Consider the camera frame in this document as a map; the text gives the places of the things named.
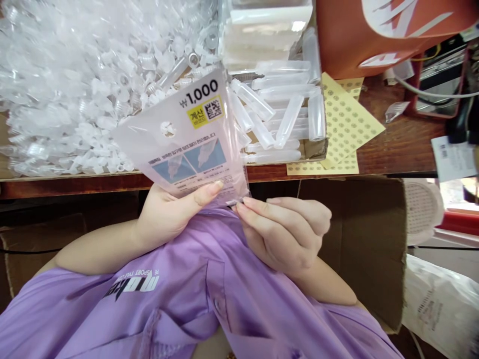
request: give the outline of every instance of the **product packaging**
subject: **product packaging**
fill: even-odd
[[[210,207],[249,194],[224,76],[215,70],[112,132],[136,168],[175,197],[222,180]]]

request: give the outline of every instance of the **yellow sticker sheet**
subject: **yellow sticker sheet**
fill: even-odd
[[[322,80],[329,145],[321,164],[330,169],[383,132],[385,127],[327,73],[323,73]]]
[[[353,79],[336,80],[347,93],[351,94],[355,100],[359,101],[361,88],[363,87],[364,77],[357,77]]]
[[[286,166],[288,176],[308,175],[358,175],[359,165],[356,152],[351,153],[338,166],[326,169],[321,162],[299,162],[290,163]]]

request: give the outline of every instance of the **fingernail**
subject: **fingernail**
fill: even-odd
[[[207,192],[209,195],[217,195],[221,189],[223,188],[224,183],[222,181],[216,181],[214,183],[211,183],[207,187]]]
[[[238,210],[238,212],[245,212],[248,210],[248,207],[246,207],[244,204],[242,203],[237,203],[236,204],[236,208]]]
[[[270,203],[270,204],[280,204],[281,203],[281,199],[279,198],[268,198],[266,200],[267,203]]]
[[[254,199],[252,199],[251,197],[243,197],[243,203],[245,203],[246,205],[253,204]]]

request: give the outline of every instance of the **finger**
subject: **finger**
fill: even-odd
[[[309,223],[314,233],[323,236],[331,225],[331,211],[328,207],[315,200],[302,200],[292,197],[278,197],[267,199],[266,202],[288,208],[299,213]]]
[[[156,183],[154,183],[151,186],[150,191],[148,192],[148,196],[154,196],[155,198],[159,199],[162,202],[171,202],[171,201],[177,200],[175,196],[166,192]]]
[[[286,263],[289,258],[303,253],[304,248],[282,225],[260,216],[242,203],[237,204],[237,209],[240,219],[263,238],[267,253],[277,261]]]
[[[223,188],[223,182],[216,181],[207,184],[189,195],[168,204],[169,210],[181,214],[183,220],[190,220],[200,210],[205,208]]]
[[[317,236],[304,217],[288,208],[245,197],[244,204],[260,216],[279,223],[288,230],[304,248],[311,249],[317,242]]]
[[[232,208],[233,212],[239,217],[238,209],[236,206]],[[245,221],[239,218],[241,225],[243,227],[244,236],[246,238],[246,242],[248,244],[248,248],[258,257],[263,263],[269,264],[268,261],[268,252],[266,250],[266,246],[264,245],[264,240],[261,235],[256,232],[254,228],[249,226]]]

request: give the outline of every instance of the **plastic bag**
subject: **plastic bag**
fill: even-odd
[[[112,132],[135,167],[175,197],[222,180],[210,207],[249,194],[221,70],[131,117]]]
[[[449,359],[476,358],[479,284],[408,255],[405,286],[403,325]]]

